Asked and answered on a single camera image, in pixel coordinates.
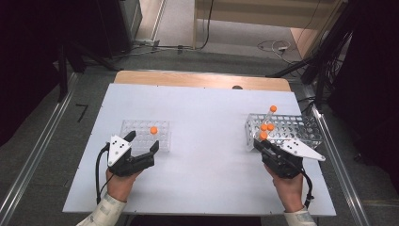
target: table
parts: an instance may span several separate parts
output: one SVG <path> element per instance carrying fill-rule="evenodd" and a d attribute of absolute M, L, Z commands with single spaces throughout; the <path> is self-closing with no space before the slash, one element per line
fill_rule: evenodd
<path fill-rule="evenodd" d="M 252 82 L 283 91 L 255 90 L 259 85 L 251 85 Z M 235 90 L 231 85 L 254 90 Z M 104 97 L 63 211 L 90 212 L 94 209 L 92 175 L 97 153 L 104 141 L 120 131 L 121 121 L 132 118 L 170 121 L 172 143 L 170 152 L 158 153 L 155 166 L 137 178 L 124 210 L 126 213 L 281 214 L 283 207 L 263 168 L 260 154 L 243 148 L 244 123 L 248 112 L 263 111 L 265 105 L 272 103 L 278 103 L 281 114 L 299 115 L 295 96 L 287 90 L 288 83 L 276 78 L 212 73 L 118 73 L 115 84 L 109 86 Z M 318 163 L 305 160 L 304 165 L 317 185 L 313 188 L 317 198 L 311 205 L 311 214 L 334 216 Z"/>
<path fill-rule="evenodd" d="M 208 19 L 210 6 L 211 0 L 195 2 L 193 47 L 197 19 Z M 304 58 L 317 47 L 344 7 L 343 0 L 217 0 L 211 20 L 291 27 L 299 54 Z"/>

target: white tabletop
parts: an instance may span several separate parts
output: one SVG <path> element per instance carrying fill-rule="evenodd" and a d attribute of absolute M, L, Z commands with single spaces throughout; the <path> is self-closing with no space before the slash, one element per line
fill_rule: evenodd
<path fill-rule="evenodd" d="M 111 84 L 66 200 L 64 212 L 91 212 L 95 202 L 98 152 L 123 120 L 169 121 L 171 148 L 157 153 L 155 166 L 136 179 L 125 213 L 264 216 L 281 214 L 261 155 L 246 151 L 249 113 L 300 115 L 292 92 L 176 88 Z M 304 160 L 311 177 L 315 216 L 335 216 L 318 162 Z M 100 168 L 105 182 L 106 155 Z M 304 183 L 304 195 L 308 188 Z"/>

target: wooden board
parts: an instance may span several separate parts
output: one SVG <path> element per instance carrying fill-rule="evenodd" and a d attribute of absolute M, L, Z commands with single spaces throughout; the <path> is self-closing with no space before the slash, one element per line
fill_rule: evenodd
<path fill-rule="evenodd" d="M 234 76 L 220 73 L 176 73 L 159 71 L 121 71 L 114 83 L 173 87 L 291 91 L 283 78 Z"/>

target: black cable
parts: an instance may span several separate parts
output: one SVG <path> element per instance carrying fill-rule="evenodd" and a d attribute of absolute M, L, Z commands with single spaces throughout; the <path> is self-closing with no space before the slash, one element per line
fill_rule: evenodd
<path fill-rule="evenodd" d="M 96 194 L 97 194 L 97 199 L 96 202 L 97 204 L 100 203 L 101 201 L 101 191 L 100 191 L 100 176 L 99 176 L 99 167 L 100 167 L 100 159 L 103 155 L 103 153 L 109 151 L 109 143 L 107 142 L 105 146 L 100 150 L 99 155 L 97 156 L 96 160 Z"/>
<path fill-rule="evenodd" d="M 209 9 L 208 24 L 207 24 L 207 28 L 206 28 L 206 32 L 207 32 L 206 40 L 205 40 L 205 43 L 203 43 L 200 48 L 193 48 L 191 46 L 186 46 L 186 45 L 178 45 L 178 46 L 157 45 L 157 46 L 153 46 L 153 47 L 154 48 L 158 48 L 159 47 L 159 48 L 176 49 L 176 50 L 181 50 L 181 49 L 185 49 L 185 50 L 202 50 L 206 46 L 206 44 L 208 43 L 208 40 L 209 40 L 209 30 L 210 30 L 209 27 L 210 27 L 210 24 L 211 24 L 211 16 L 212 16 L 213 8 L 214 8 L 214 1 L 215 0 L 212 0 L 211 7 Z"/>
<path fill-rule="evenodd" d="M 300 172 L 305 177 L 306 183 L 308 184 L 308 187 L 309 187 L 309 190 L 308 190 L 308 194 L 306 195 L 306 200 L 305 200 L 304 205 L 306 206 L 306 208 L 309 208 L 309 204 L 311 203 L 311 200 L 314 199 L 313 195 L 311 194 L 311 192 L 313 190 L 313 183 L 311 182 L 311 178 L 308 176 L 308 174 L 306 174 L 304 169 L 299 169 L 291 161 L 289 161 L 289 160 L 287 160 L 285 158 L 281 158 L 281 160 L 283 160 L 285 163 L 290 165 L 292 168 L 296 169 L 298 172 Z"/>
<path fill-rule="evenodd" d="M 207 30 L 206 41 L 205 41 L 205 43 L 203 43 L 203 45 L 200 48 L 198 48 L 198 49 L 196 48 L 196 50 L 203 49 L 206 46 L 206 44 L 208 43 L 208 40 L 209 40 L 209 25 L 211 23 L 211 15 L 212 15 L 212 9 L 213 8 L 214 8 L 214 0 L 212 0 L 211 8 L 209 9 L 208 24 L 206 26 L 206 30 Z"/>
<path fill-rule="evenodd" d="M 114 175 L 115 174 L 112 173 L 111 177 L 108 180 L 106 180 L 105 184 L 103 185 L 103 187 L 100 190 L 100 195 L 101 195 L 101 193 L 103 193 L 103 190 L 104 190 L 105 186 L 108 185 L 108 182 L 114 177 Z"/>

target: cable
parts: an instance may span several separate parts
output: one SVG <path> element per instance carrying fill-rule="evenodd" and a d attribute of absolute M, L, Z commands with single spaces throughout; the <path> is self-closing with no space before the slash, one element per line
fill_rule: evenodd
<path fill-rule="evenodd" d="M 127 57 L 127 56 L 141 56 L 141 55 L 146 55 L 146 54 L 154 54 L 158 52 L 163 52 L 163 51 L 170 51 L 170 50 L 177 50 L 177 51 L 199 51 L 202 50 L 206 44 L 208 43 L 209 40 L 209 27 L 210 27 L 210 22 L 211 22 L 211 16 L 212 16 L 212 11 L 214 7 L 214 1 L 212 0 L 211 7 L 209 9 L 209 16 L 208 16 L 208 24 L 207 24 L 207 36 L 206 36 L 206 41 L 203 43 L 203 45 L 200 48 L 193 48 L 191 46 L 186 46 L 186 45 L 177 45 L 177 46 L 172 46 L 172 45 L 157 45 L 157 46 L 152 46 L 152 45 L 140 45 L 135 48 L 133 48 L 131 51 L 135 49 L 140 49 L 140 48 L 155 48 L 155 50 L 149 51 L 149 52 L 144 52 L 144 53 L 137 53 L 137 54 L 126 54 L 126 55 L 121 55 L 121 56 L 115 56 L 115 58 L 118 57 Z"/>
<path fill-rule="evenodd" d="M 208 40 L 209 40 L 209 25 L 211 23 L 211 15 L 212 15 L 212 9 L 213 8 L 214 8 L 214 0 L 212 0 L 211 8 L 209 9 L 208 24 L 207 24 L 207 27 L 206 27 L 206 30 L 207 30 L 206 41 L 205 41 L 205 43 L 203 43 L 203 45 L 200 48 L 198 48 L 198 49 L 196 48 L 196 50 L 203 49 L 206 46 L 206 44 L 208 43 Z"/>
<path fill-rule="evenodd" d="M 308 187 L 309 187 L 309 190 L 308 190 L 308 194 L 306 195 L 306 200 L 305 200 L 304 205 L 306 206 L 306 208 L 309 208 L 309 204 L 311 203 L 311 200 L 314 199 L 313 195 L 311 194 L 311 192 L 313 190 L 313 183 L 311 182 L 311 178 L 308 176 L 308 174 L 306 174 L 306 171 L 304 169 L 299 169 L 290 160 L 287 160 L 285 158 L 281 158 L 281 160 L 284 161 L 285 163 L 287 163 L 288 165 L 290 165 L 292 168 L 296 169 L 299 173 L 301 173 L 305 177 L 306 183 L 308 184 Z"/>
<path fill-rule="evenodd" d="M 100 190 L 100 177 L 99 177 L 99 167 L 100 167 L 100 159 L 103 155 L 103 153 L 107 152 L 109 150 L 109 143 L 107 142 L 105 146 L 100 150 L 99 155 L 97 156 L 96 160 L 96 194 L 97 194 L 97 204 L 100 203 L 101 200 L 101 192 L 103 191 L 103 188 Z"/>
<path fill-rule="evenodd" d="M 114 177 L 114 175 L 115 175 L 115 174 L 112 173 L 111 177 L 109 177 L 109 179 L 106 180 L 105 184 L 103 185 L 103 187 L 102 187 L 101 190 L 100 190 L 100 195 L 101 195 L 101 193 L 103 193 L 103 189 L 104 189 L 105 186 L 108 184 L 108 182 Z"/>

